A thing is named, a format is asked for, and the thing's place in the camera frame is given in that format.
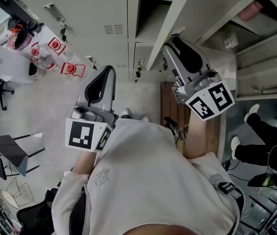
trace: black trousers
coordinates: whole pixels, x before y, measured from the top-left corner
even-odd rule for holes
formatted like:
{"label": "black trousers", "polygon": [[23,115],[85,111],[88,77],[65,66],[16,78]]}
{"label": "black trousers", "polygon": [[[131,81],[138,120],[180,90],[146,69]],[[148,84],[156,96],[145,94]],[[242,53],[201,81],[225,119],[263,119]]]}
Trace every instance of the black trousers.
{"label": "black trousers", "polygon": [[[248,117],[247,124],[265,145],[239,145],[235,150],[235,157],[245,163],[267,166],[269,152],[277,145],[277,128],[261,121],[257,113]],[[277,146],[270,153],[269,166],[277,171]]]}

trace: white sweatshirt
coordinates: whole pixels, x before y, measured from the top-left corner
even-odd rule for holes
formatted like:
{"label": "white sweatshirt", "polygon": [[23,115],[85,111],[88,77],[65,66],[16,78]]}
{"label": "white sweatshirt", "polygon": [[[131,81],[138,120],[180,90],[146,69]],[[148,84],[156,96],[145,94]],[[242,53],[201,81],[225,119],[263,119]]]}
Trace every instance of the white sweatshirt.
{"label": "white sweatshirt", "polygon": [[208,178],[232,182],[214,154],[188,161],[169,129],[120,119],[106,154],[89,175],[70,172],[52,205],[57,235],[69,235],[69,217],[86,191],[83,235],[123,235],[144,224],[186,227],[198,235],[226,235],[235,223],[233,201]]}

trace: vent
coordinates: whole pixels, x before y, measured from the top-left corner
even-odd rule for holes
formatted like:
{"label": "vent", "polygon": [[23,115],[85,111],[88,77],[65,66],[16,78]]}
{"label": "vent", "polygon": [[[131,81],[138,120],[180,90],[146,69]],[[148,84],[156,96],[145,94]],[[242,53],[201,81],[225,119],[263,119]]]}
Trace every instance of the vent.
{"label": "vent", "polygon": [[116,68],[127,68],[127,65],[116,65]]}
{"label": "vent", "polygon": [[103,28],[106,35],[123,34],[123,25],[105,25]]}

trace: embroidered logo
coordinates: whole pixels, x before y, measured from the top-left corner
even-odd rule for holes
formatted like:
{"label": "embroidered logo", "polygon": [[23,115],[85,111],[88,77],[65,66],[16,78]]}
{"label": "embroidered logo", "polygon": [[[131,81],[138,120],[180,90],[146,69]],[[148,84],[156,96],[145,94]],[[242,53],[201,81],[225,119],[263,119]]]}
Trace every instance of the embroidered logo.
{"label": "embroidered logo", "polygon": [[107,173],[109,169],[103,169],[102,171],[98,172],[95,178],[95,186],[101,186],[105,181],[108,180]]}

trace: person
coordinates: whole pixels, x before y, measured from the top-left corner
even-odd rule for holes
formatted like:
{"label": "person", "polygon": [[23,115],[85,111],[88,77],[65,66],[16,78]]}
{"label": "person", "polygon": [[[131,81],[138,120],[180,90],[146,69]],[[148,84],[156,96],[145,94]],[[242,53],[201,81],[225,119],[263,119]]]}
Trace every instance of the person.
{"label": "person", "polygon": [[241,145],[238,136],[235,136],[231,141],[232,158],[253,165],[270,166],[277,171],[277,128],[261,121],[258,109],[259,104],[253,105],[245,115],[244,122],[265,144]]}
{"label": "person", "polygon": [[206,122],[191,114],[182,155],[171,130],[142,120],[125,109],[95,166],[80,152],[52,204],[56,234],[234,234],[244,196],[206,154]]}

